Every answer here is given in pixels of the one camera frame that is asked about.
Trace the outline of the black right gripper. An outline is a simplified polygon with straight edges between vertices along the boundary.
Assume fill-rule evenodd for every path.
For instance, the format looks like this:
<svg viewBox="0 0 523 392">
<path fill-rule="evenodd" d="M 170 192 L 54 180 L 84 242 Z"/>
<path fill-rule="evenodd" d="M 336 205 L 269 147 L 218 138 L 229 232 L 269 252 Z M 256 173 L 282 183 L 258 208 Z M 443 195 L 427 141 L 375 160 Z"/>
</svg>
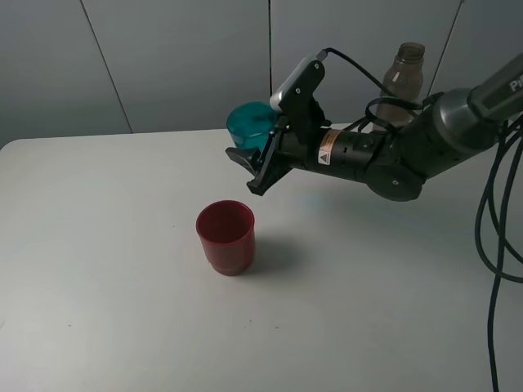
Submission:
<svg viewBox="0 0 523 392">
<path fill-rule="evenodd" d="M 331 122 L 324 116 L 317 100 L 309 100 L 297 120 L 299 127 L 295 127 L 283 114 L 277 118 L 274 135 L 270 137 L 263 155 L 258 147 L 226 149 L 226 155 L 232 162 L 255 176 L 247 183 L 253 194 L 265 194 L 294 168 L 309 171 L 314 166 L 313 155 L 320 146 L 320 137 L 326 132 L 324 126 L 329 127 Z"/>
</svg>

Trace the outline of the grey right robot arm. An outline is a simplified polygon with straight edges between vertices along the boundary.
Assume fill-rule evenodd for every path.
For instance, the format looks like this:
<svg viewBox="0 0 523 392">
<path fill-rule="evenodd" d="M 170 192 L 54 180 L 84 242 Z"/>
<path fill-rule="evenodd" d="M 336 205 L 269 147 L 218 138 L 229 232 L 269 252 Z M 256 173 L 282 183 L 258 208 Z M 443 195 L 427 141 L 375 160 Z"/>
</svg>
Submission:
<svg viewBox="0 0 523 392">
<path fill-rule="evenodd" d="M 516 57 L 481 85 L 453 89 L 421 104 L 384 96 L 383 104 L 414 112 L 395 126 L 367 110 L 345 129 L 332 128 L 314 91 L 327 51 L 304 59 L 272 96 L 277 113 L 263 148 L 226 150 L 248 170 L 249 190 L 263 195 L 293 169 L 366 184 L 397 202 L 416 199 L 426 180 L 498 143 L 503 123 L 522 110 L 522 59 Z"/>
</svg>

